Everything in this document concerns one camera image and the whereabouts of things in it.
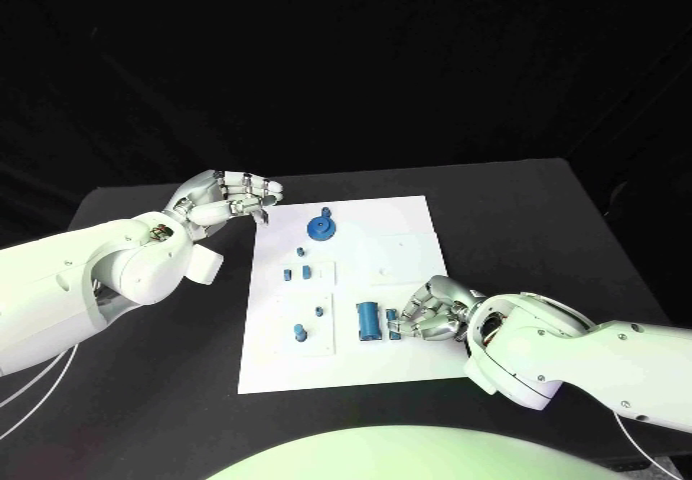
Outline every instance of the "cable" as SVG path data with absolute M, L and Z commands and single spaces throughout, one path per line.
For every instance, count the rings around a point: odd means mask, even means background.
M 47 391 L 46 395 L 43 396 L 43 398 L 40 399 L 39 403 L 36 404 L 36 406 L 31 408 L 31 410 L 29 411 L 29 413 L 24 415 L 24 417 L 21 418 L 21 420 L 14 424 L 14 426 L 3 433 L 3 435 L 0 436 L 0 440 L 4 439 L 4 437 L 16 430 L 16 428 L 24 423 L 24 420 L 33 415 L 33 412 L 39 409 L 40 405 L 43 404 L 43 402 L 47 400 L 47 397 L 50 396 L 50 394 L 53 393 L 53 390 L 54 390 L 54 387 L 57 387 L 57 384 L 60 383 L 60 380 L 62 380 L 62 377 L 65 376 L 65 373 L 67 371 L 67 368 L 69 368 L 69 364 L 72 363 L 72 359 L 75 358 L 75 353 L 76 353 L 76 347 L 79 346 L 79 344 L 75 345 L 75 347 L 72 348 L 72 354 L 69 355 L 69 358 L 67 358 L 67 363 L 65 364 L 65 368 L 62 369 L 62 372 L 60 372 L 60 376 L 57 377 L 57 380 L 54 381 L 53 383 L 53 386 L 50 387 L 50 390 Z
M 65 352 L 62 352 L 56 357 L 50 365 L 43 369 L 43 371 L 33 377 L 33 380 L 17 390 L 17 392 L 0 403 L 0 408 L 3 408 L 29 389 L 29 387 L 40 380 L 43 375 L 50 371 L 54 367 L 54 364 L 60 361 L 60 358 L 65 356 Z
M 634 439 L 631 438 L 630 436 L 630 433 L 627 432 L 627 429 L 624 428 L 624 425 L 623 425 L 623 422 L 620 421 L 620 415 L 612 412 L 612 415 L 615 415 L 615 420 L 617 420 L 617 424 L 620 425 L 620 428 L 623 429 L 623 433 L 627 437 L 627 439 L 630 440 L 631 444 L 634 445 L 634 447 L 637 448 L 638 450 L 638 453 L 646 457 L 646 459 L 659 467 L 660 471 L 663 473 L 666 473 L 670 477 L 673 477 L 676 480 L 682 480 L 682 478 L 672 474 L 660 465 L 659 463 L 656 462 L 656 460 L 646 454 L 646 452 L 641 450 L 641 447 L 637 445 L 637 442 L 634 441 Z

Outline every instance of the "blue cylinder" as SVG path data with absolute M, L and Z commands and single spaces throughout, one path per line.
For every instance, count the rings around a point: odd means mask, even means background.
M 376 302 L 357 304 L 357 318 L 360 324 L 360 341 L 382 340 Z
M 386 320 L 396 320 L 396 310 L 393 308 L 386 309 Z M 389 330 L 389 340 L 400 340 L 400 333 Z
M 292 327 L 292 333 L 295 334 L 295 340 L 298 342 L 304 342 L 307 340 L 307 332 L 300 323 Z
M 307 235 L 313 240 L 328 240 L 336 233 L 336 223 L 331 220 L 331 212 L 327 207 L 321 209 L 321 217 L 314 217 L 307 224 Z

